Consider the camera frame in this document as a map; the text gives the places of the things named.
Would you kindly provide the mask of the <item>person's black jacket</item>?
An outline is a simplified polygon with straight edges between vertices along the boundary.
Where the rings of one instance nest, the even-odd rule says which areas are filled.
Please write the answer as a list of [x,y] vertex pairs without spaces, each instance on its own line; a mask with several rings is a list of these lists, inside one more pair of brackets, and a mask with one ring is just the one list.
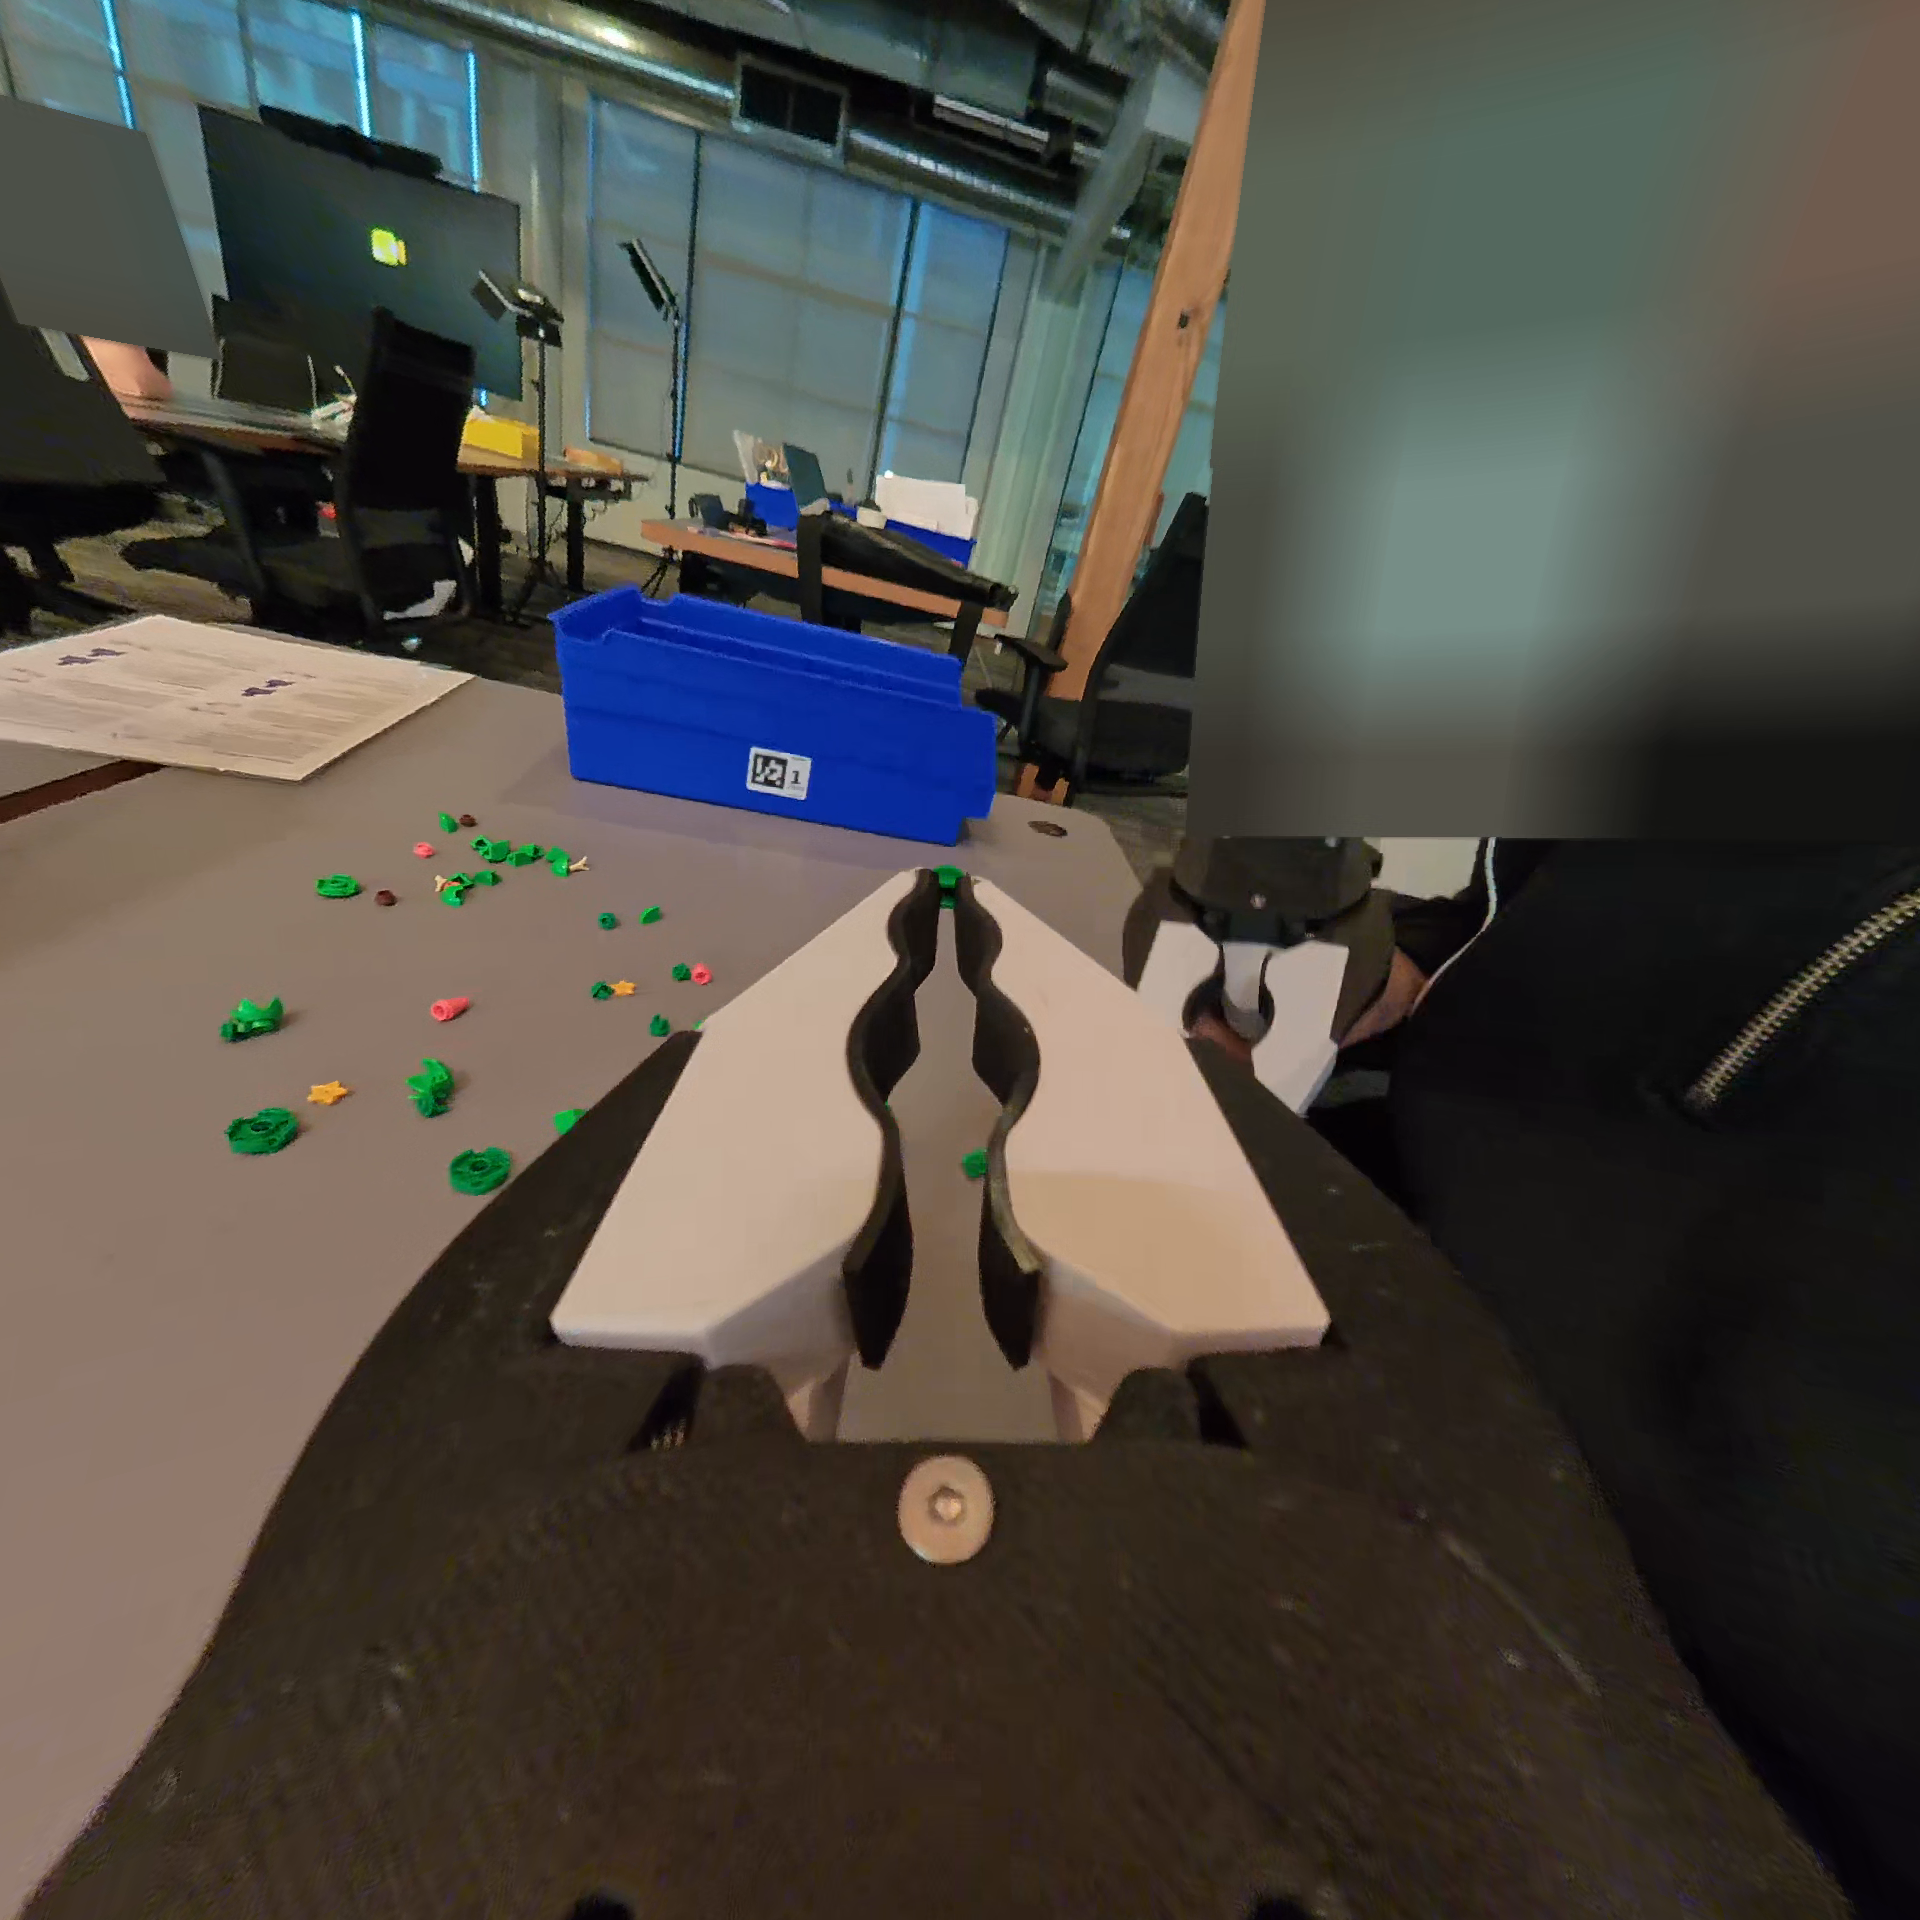
[[1917,1882],[1917,847],[1486,838],[1344,1152],[1569,1428],[1861,1914]]

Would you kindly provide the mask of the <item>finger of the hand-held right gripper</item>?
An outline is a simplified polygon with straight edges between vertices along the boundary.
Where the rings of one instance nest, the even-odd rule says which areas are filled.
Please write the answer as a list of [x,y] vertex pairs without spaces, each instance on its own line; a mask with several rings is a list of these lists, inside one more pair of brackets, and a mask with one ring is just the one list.
[[1145,951],[1135,994],[1156,1016],[1183,1038],[1196,1025],[1224,1024],[1224,962],[1221,943],[1201,925],[1166,919]]
[[1345,949],[1334,943],[1270,949],[1263,958],[1265,1029],[1252,1045],[1250,1068],[1288,1113],[1306,1116],[1332,1073],[1344,978]]

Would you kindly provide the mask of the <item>black monitor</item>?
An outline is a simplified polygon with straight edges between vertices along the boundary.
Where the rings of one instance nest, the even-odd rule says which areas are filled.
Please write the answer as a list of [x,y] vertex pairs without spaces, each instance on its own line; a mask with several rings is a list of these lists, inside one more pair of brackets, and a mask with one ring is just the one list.
[[460,182],[313,145],[256,119],[198,108],[230,320],[304,351],[320,396],[362,375],[369,318],[470,348],[470,385],[521,398],[521,336],[473,297],[521,271],[521,210]]

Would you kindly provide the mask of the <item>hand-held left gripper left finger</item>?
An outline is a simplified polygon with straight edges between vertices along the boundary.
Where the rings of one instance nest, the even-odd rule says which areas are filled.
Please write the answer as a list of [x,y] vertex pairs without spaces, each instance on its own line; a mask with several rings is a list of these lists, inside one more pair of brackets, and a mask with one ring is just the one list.
[[900,872],[711,1015],[552,1311],[570,1349],[766,1372],[806,1439],[905,1314],[889,1095],[919,1057],[942,884]]

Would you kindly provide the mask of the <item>studio light stand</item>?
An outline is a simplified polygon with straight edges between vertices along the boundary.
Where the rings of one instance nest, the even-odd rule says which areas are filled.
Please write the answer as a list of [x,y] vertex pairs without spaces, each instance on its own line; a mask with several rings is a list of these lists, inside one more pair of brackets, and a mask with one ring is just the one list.
[[684,430],[686,430],[686,373],[687,373],[687,314],[672,279],[660,270],[650,248],[634,236],[618,244],[629,258],[630,271],[640,282],[648,306],[656,311],[669,334],[666,349],[666,479],[664,479],[664,513],[669,521],[681,516],[681,463],[684,463]]
[[506,610],[509,623],[524,626],[533,610],[537,590],[552,580],[552,567],[549,562],[549,405],[552,391],[549,353],[562,348],[562,313],[551,297],[540,292],[533,282],[524,279],[494,279],[489,271],[476,273],[470,298],[477,301],[492,320],[509,320],[519,340],[535,353],[535,457],[529,468],[535,509],[533,542],[526,548],[526,567]]

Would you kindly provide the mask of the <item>blue storage bin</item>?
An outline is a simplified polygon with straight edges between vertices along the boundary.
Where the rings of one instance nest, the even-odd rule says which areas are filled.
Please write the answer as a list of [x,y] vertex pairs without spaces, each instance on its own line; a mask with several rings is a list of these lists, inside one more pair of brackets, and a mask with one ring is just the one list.
[[952,847],[999,793],[962,664],[632,585],[551,614],[580,781]]
[[[742,497],[750,513],[766,527],[791,533],[797,525],[800,508],[789,487],[746,481]],[[975,543],[970,540],[943,534],[903,518],[886,518],[882,530],[913,542],[962,568],[970,568],[974,565]]]

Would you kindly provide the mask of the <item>scattered small toy pieces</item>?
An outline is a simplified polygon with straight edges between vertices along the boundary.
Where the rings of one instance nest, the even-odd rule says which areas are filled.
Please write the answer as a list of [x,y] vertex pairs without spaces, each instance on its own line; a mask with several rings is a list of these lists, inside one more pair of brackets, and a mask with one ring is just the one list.
[[274,994],[221,1024],[238,1158],[309,1136],[357,1152],[320,1182],[326,1223],[376,1156],[489,1197],[712,998],[663,904],[601,897],[573,849],[442,812],[407,856],[410,872],[318,876]]

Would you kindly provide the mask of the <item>silver ceiling duct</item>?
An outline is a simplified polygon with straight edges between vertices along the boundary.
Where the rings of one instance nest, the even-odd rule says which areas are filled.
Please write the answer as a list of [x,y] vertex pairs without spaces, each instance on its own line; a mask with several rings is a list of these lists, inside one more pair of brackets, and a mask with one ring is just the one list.
[[399,2],[701,129],[903,192],[1060,221],[1178,164],[1224,5]]

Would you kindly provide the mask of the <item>black long bag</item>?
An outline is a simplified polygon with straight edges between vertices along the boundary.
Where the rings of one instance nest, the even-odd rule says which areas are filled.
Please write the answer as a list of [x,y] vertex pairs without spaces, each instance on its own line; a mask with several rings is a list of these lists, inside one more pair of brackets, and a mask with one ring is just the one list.
[[817,560],[823,568],[840,568],[863,580],[925,591],[959,605],[1007,613],[1016,604],[1014,588],[975,573],[970,567],[959,567],[908,534],[868,527],[836,512],[802,513],[794,527],[794,548],[805,560]]

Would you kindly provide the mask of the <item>printed paper sheet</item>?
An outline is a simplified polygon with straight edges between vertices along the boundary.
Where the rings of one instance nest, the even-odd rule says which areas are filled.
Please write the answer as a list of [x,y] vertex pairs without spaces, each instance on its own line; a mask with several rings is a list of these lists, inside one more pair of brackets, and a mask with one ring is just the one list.
[[136,614],[2,650],[6,744],[298,783],[470,673]]

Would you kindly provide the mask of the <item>person's right hand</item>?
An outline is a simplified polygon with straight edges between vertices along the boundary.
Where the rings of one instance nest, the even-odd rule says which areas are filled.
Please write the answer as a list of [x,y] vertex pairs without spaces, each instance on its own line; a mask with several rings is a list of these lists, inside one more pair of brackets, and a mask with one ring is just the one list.
[[1402,949],[1393,949],[1381,992],[1340,1034],[1340,1049],[1354,1049],[1400,1025],[1423,1000],[1428,973]]

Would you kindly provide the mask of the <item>wooden post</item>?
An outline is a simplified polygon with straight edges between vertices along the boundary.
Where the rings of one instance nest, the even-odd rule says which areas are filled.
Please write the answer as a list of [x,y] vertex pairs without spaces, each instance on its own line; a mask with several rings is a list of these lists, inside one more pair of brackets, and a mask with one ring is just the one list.
[[1101,655],[1158,525],[1168,458],[1229,276],[1261,31],[1263,2],[1229,7],[1071,576],[1048,692],[1069,705],[1077,746],[1089,736]]

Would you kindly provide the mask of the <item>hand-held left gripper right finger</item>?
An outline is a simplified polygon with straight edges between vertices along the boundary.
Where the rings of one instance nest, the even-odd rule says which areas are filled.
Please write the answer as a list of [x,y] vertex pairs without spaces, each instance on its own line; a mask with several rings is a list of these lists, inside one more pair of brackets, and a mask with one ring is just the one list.
[[1319,1349],[1330,1309],[1178,1025],[989,879],[952,884],[950,932],[999,1102],[981,1303],[1060,1439],[1134,1373]]

